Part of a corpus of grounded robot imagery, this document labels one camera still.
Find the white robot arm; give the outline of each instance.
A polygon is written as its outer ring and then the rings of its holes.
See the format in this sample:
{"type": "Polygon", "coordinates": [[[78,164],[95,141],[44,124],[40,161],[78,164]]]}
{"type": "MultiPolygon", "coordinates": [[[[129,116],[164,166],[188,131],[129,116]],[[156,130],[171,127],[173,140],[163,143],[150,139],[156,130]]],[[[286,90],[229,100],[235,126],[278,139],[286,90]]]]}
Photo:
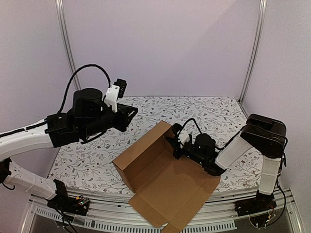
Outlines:
{"type": "MultiPolygon", "coordinates": [[[[76,73],[85,67],[99,67],[104,70],[95,64],[85,65],[73,74],[70,82],[76,73]]],[[[104,97],[100,90],[93,88],[76,91],[72,109],[62,113],[69,82],[58,113],[47,116],[36,124],[0,134],[0,183],[9,189],[14,185],[43,197],[48,200],[50,207],[61,212],[86,215],[87,199],[68,197],[63,182],[46,179],[27,171],[10,157],[36,149],[57,148],[80,140],[84,144],[103,135],[110,128],[126,131],[138,110],[117,103],[118,98],[123,97],[126,81],[118,79],[111,85],[108,75],[106,76],[109,88],[104,97]]]]}
{"type": "Polygon", "coordinates": [[[200,132],[192,143],[192,135],[182,131],[179,124],[173,125],[174,138],[167,137],[174,148],[173,155],[179,159],[182,155],[199,163],[204,170],[219,176],[249,149],[255,147],[263,155],[261,181],[254,200],[236,202],[238,215],[249,215],[275,208],[273,191],[282,165],[285,164],[284,149],[287,144],[286,126],[278,120],[251,114],[246,125],[234,135],[223,148],[208,134],[200,132]]]}

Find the open cardboard box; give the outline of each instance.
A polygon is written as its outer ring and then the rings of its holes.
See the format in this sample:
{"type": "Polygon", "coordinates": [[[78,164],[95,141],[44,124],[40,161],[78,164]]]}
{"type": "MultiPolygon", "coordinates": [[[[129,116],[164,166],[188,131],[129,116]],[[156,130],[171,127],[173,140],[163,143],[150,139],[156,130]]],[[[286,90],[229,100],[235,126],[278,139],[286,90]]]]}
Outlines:
{"type": "Polygon", "coordinates": [[[183,230],[217,187],[220,177],[208,175],[186,158],[176,160],[165,137],[171,125],[161,121],[120,154],[113,164],[135,193],[130,205],[163,233],[183,230]]]}

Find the black cable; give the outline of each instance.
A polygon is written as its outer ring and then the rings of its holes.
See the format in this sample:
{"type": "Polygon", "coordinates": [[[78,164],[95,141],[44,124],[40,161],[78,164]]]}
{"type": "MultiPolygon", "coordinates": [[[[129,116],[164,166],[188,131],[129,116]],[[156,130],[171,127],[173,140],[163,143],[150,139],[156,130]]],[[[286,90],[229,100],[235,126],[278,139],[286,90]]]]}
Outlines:
{"type": "Polygon", "coordinates": [[[103,136],[106,132],[107,132],[107,130],[105,130],[105,131],[101,132],[100,134],[92,137],[91,139],[88,139],[87,141],[81,142],[81,144],[83,145],[83,144],[89,143],[89,142],[91,142],[91,141],[93,141],[93,140],[103,136]]]}
{"type": "Polygon", "coordinates": [[[10,187],[6,186],[4,183],[2,183],[2,185],[3,185],[5,188],[9,189],[9,190],[14,190],[14,189],[15,189],[15,185],[13,185],[13,188],[10,188],[10,187]]]}
{"type": "Polygon", "coordinates": [[[247,125],[244,125],[242,128],[240,128],[240,130],[237,131],[237,133],[236,133],[233,137],[231,137],[231,138],[229,139],[229,141],[227,141],[227,143],[225,144],[225,146],[222,147],[222,148],[219,148],[219,150],[223,150],[224,148],[226,148],[226,147],[233,141],[233,139],[234,139],[246,126],[247,126],[247,125]]]}
{"type": "Polygon", "coordinates": [[[286,145],[287,145],[287,143],[288,143],[287,137],[282,136],[282,135],[279,135],[279,134],[274,133],[274,132],[271,132],[271,131],[266,130],[266,129],[262,128],[262,127],[259,127],[259,126],[257,126],[257,125],[251,125],[251,124],[249,124],[249,126],[252,126],[252,127],[257,128],[257,129],[259,129],[259,130],[265,131],[266,133],[270,133],[270,134],[273,134],[273,135],[276,135],[276,136],[279,136],[279,137],[283,138],[283,139],[285,140],[285,143],[284,143],[284,149],[285,149],[285,147],[286,147],[286,145]]]}
{"type": "Polygon", "coordinates": [[[217,149],[217,150],[223,150],[224,149],[224,147],[218,147],[218,146],[215,146],[215,148],[217,149]]]}
{"type": "Polygon", "coordinates": [[[108,87],[110,87],[110,84],[111,84],[111,81],[110,81],[110,78],[109,78],[109,75],[107,74],[107,72],[104,70],[104,68],[102,68],[101,66],[97,65],[97,64],[87,64],[87,65],[84,65],[84,66],[81,66],[80,68],[78,68],[73,74],[72,76],[70,77],[69,79],[69,82],[67,84],[67,87],[66,87],[66,90],[65,90],[65,94],[64,94],[64,98],[63,98],[63,102],[62,102],[62,105],[60,107],[60,109],[58,110],[57,114],[60,114],[64,108],[64,105],[65,105],[65,102],[66,102],[66,98],[67,98],[67,94],[68,94],[68,90],[69,90],[69,87],[70,87],[70,84],[74,78],[74,76],[76,76],[76,74],[84,69],[84,68],[87,68],[87,67],[96,67],[98,69],[100,69],[106,76],[107,80],[108,80],[108,87]]]}
{"type": "Polygon", "coordinates": [[[184,125],[181,127],[181,130],[178,132],[178,136],[180,135],[180,133],[181,133],[181,131],[184,129],[184,127],[188,124],[188,122],[190,122],[190,121],[192,121],[192,120],[194,121],[194,123],[195,123],[196,127],[198,128],[199,132],[202,134],[202,131],[201,131],[201,129],[200,129],[198,123],[196,123],[196,120],[195,120],[194,118],[190,118],[190,119],[188,119],[188,120],[184,123],[184,125]]]}
{"type": "Polygon", "coordinates": [[[16,129],[16,130],[13,130],[13,131],[10,131],[10,132],[2,133],[2,134],[0,134],[0,138],[1,137],[5,137],[5,136],[9,136],[9,135],[13,135],[15,133],[24,132],[26,130],[32,130],[32,129],[37,128],[39,126],[45,125],[46,123],[47,123],[47,121],[44,120],[44,121],[42,121],[42,122],[40,122],[38,124],[31,125],[31,126],[28,126],[26,128],[20,128],[20,129],[16,129]]]}
{"type": "Polygon", "coordinates": [[[282,159],[282,165],[284,163],[284,166],[286,167],[287,166],[287,162],[286,162],[286,154],[285,152],[283,153],[283,159],[282,159]]]}
{"type": "Polygon", "coordinates": [[[68,220],[66,214],[64,214],[63,212],[61,213],[59,210],[56,209],[55,205],[53,203],[51,203],[49,200],[46,199],[46,201],[53,207],[54,210],[56,210],[56,212],[62,217],[62,221],[63,221],[63,227],[64,229],[69,232],[69,233],[72,233],[71,231],[69,231],[65,226],[64,226],[64,221],[66,221],[70,227],[73,229],[73,231],[75,233],[78,233],[77,230],[74,228],[74,226],[70,223],[70,220],[68,220]]]}
{"type": "Polygon", "coordinates": [[[283,197],[284,197],[284,207],[283,207],[283,210],[282,210],[281,214],[279,215],[279,217],[277,217],[277,219],[276,219],[274,222],[268,224],[267,226],[271,226],[271,225],[275,224],[275,223],[282,217],[282,215],[283,215],[283,213],[284,213],[284,211],[285,211],[285,209],[286,209],[286,196],[285,196],[285,193],[284,193],[284,191],[282,190],[282,188],[281,188],[281,186],[280,186],[278,180],[276,181],[276,185],[277,185],[277,187],[279,188],[279,190],[281,191],[281,193],[283,194],[283,197]]]}

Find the gray wall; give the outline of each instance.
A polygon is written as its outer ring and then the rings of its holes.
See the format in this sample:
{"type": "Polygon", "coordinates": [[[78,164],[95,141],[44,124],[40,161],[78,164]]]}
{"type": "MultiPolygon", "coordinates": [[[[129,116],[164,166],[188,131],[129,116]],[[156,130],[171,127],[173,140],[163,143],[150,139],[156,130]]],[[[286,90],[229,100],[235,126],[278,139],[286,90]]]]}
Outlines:
{"type": "MultiPolygon", "coordinates": [[[[102,64],[128,96],[238,97],[259,0],[66,0],[77,66],[102,64]]],[[[82,87],[106,88],[97,70],[82,87]]]]}
{"type": "Polygon", "coordinates": [[[284,121],[290,187],[306,232],[311,232],[311,0],[268,1],[259,53],[245,107],[284,121]]]}
{"type": "MultiPolygon", "coordinates": [[[[69,67],[58,26],[55,1],[1,1],[0,132],[36,122],[57,112],[69,67]]],[[[71,105],[72,90],[68,106],[71,105]]],[[[41,176],[52,166],[55,149],[13,158],[41,176]]],[[[16,233],[29,195],[0,185],[0,232],[16,233]]]]}

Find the patterned table surface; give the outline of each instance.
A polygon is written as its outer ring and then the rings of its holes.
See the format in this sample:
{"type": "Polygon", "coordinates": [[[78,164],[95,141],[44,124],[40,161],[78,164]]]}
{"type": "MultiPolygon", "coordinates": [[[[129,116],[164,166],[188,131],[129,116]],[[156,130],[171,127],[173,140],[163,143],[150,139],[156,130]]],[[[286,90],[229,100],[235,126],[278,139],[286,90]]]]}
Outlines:
{"type": "MultiPolygon", "coordinates": [[[[71,188],[131,194],[111,161],[159,121],[183,124],[194,117],[201,130],[222,147],[246,120],[234,98],[126,97],[121,103],[138,108],[128,131],[121,133],[111,129],[88,144],[72,143],[62,147],[51,168],[50,178],[59,179],[71,188]]],[[[192,123],[186,129],[194,138],[198,134],[192,123]]],[[[215,192],[258,186],[261,166],[262,156],[251,149],[221,176],[215,192]]]]}

